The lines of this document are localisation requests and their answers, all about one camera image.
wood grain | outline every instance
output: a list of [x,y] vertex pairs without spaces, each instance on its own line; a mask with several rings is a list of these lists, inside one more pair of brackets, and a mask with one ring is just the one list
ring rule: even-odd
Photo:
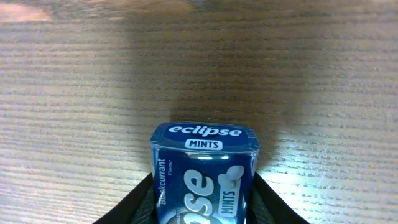
[[115,2],[1,24],[0,222],[95,221],[170,120],[253,127],[310,223],[398,222],[397,1]]

wooden surface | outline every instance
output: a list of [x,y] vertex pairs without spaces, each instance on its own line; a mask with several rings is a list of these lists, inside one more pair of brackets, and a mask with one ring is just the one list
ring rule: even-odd
[[253,127],[310,223],[398,222],[397,1],[7,1],[0,21],[1,223],[95,221],[170,120]]

dark blue packaging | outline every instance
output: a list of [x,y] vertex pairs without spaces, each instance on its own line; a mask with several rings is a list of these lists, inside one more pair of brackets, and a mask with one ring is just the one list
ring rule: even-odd
[[163,123],[150,143],[159,224],[244,223],[259,153],[252,129]]

wooden table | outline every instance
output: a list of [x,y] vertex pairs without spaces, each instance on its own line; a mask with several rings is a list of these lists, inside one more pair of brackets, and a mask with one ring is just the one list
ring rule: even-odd
[[170,120],[253,127],[258,172],[310,223],[398,222],[397,1],[15,3],[0,222],[95,221]]

brown wood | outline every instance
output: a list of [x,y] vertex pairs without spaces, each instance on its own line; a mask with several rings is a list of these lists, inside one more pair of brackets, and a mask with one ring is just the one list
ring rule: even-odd
[[398,2],[201,2],[0,4],[0,222],[95,221],[169,120],[253,127],[310,223],[398,222]]

